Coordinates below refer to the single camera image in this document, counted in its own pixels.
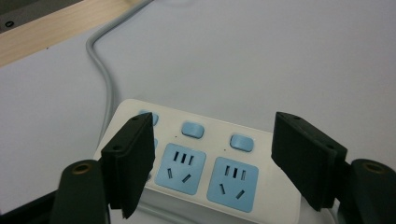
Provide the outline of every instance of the blue switch button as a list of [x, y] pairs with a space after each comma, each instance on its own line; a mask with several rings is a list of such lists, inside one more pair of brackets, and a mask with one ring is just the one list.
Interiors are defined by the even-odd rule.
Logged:
[[181, 132], [188, 137], [200, 139], [204, 135], [205, 128], [201, 124], [193, 122], [184, 122]]
[[[148, 113], [148, 112], [151, 112], [151, 111], [148, 111], [148, 110], [140, 110], [140, 111], [139, 111], [139, 115], [141, 115], [141, 114], [146, 114], [146, 113]], [[151, 112], [151, 114], [152, 114], [152, 126], [155, 126], [155, 125], [157, 124], [157, 122], [158, 122], [158, 114], [155, 114], [155, 113], [153, 113], [153, 112]]]
[[241, 134], [234, 134], [231, 137], [230, 146], [238, 150], [250, 152], [254, 147], [254, 142], [250, 137], [246, 137]]

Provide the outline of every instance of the white table surface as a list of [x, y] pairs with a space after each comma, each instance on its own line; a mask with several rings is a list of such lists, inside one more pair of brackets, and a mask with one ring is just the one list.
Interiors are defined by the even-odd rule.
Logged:
[[[348, 162], [395, 169], [395, 10], [390, 0], [159, 0], [96, 47], [120, 100], [267, 132], [276, 111], [289, 112], [348, 148]], [[96, 29], [0, 68], [3, 213], [92, 158], [106, 103], [85, 51]], [[300, 223], [331, 222], [303, 202]]]

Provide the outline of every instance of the gray cable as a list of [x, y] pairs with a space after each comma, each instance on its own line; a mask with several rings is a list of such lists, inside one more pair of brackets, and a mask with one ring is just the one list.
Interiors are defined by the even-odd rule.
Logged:
[[116, 109], [116, 98], [118, 97], [117, 95], [117, 87], [114, 85], [113, 78], [111, 74], [108, 72], [107, 68], [105, 65], [102, 63], [100, 60], [99, 56], [96, 54], [95, 50], [93, 49], [93, 45], [95, 42], [100, 39], [103, 35], [107, 34], [109, 31], [112, 29], [116, 28], [119, 26], [121, 23], [124, 21], [127, 21], [129, 18], [131, 18], [134, 14], [136, 14], [140, 9], [151, 3], [153, 0], [143, 0], [139, 4], [137, 4], [135, 7], [132, 7], [131, 9], [128, 9], [125, 13], [117, 17], [114, 21], [111, 21], [109, 24], [105, 25], [101, 29], [99, 29], [97, 32], [95, 32], [90, 38], [88, 38], [87, 43], [86, 43], [86, 49], [88, 54], [90, 55], [91, 59], [95, 63], [96, 67], [99, 69], [100, 73], [103, 75], [106, 83], [106, 112], [105, 112], [105, 117], [103, 120], [102, 124], [102, 130], [99, 135], [99, 142], [102, 140], [103, 135], [105, 134], [105, 131], [107, 129], [108, 124], [111, 121], [111, 118], [113, 117], [113, 114]]
[[[105, 117], [103, 120], [102, 124], [102, 130], [100, 132], [99, 136], [99, 143], [105, 134], [105, 131], [107, 129], [108, 124], [111, 121], [111, 118], [113, 117], [113, 114], [116, 109], [116, 98], [117, 96], [117, 87], [114, 84], [113, 78], [110, 74], [110, 72], [107, 70], [105, 65], [102, 63], [100, 60], [99, 56], [96, 54], [93, 45], [95, 42], [100, 39], [102, 36], [107, 34], [109, 31], [113, 30], [123, 22], [127, 21], [129, 18], [131, 18], [133, 15], [135, 15], [140, 9], [151, 3], [153, 0], [143, 0], [139, 4], [137, 4], [135, 7], [132, 7], [131, 9], [128, 9], [124, 14], [116, 18], [114, 21], [111, 21], [109, 24], [105, 25], [101, 29], [99, 29], [97, 32], [95, 32], [90, 38], [88, 38], [87, 43], [86, 43], [86, 49], [88, 54], [90, 55], [91, 59], [99, 69], [100, 73], [105, 79], [106, 83], [106, 112], [105, 112]], [[176, 224], [195, 224], [195, 222], [190, 221], [184, 217], [178, 216], [176, 214], [169, 213], [167, 211], [164, 211], [160, 208], [153, 207], [149, 204], [146, 203], [140, 203], [137, 207], [140, 211], [151, 214], [155, 217], [159, 217], [168, 221], [171, 221]]]

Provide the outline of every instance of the power strip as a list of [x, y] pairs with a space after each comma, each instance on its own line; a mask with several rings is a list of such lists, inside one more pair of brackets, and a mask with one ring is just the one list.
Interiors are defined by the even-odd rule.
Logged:
[[301, 196], [271, 159], [271, 133], [126, 100], [94, 158], [128, 119], [146, 112], [156, 154], [146, 189], [256, 223], [298, 222]]

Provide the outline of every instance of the blue outlet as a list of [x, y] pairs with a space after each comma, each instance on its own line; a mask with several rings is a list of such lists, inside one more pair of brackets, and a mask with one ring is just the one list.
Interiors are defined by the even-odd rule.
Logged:
[[194, 195], [198, 190], [206, 154], [175, 144], [168, 144], [160, 170], [155, 178], [157, 185]]
[[253, 209], [259, 169], [219, 157], [210, 179], [207, 199], [243, 212]]

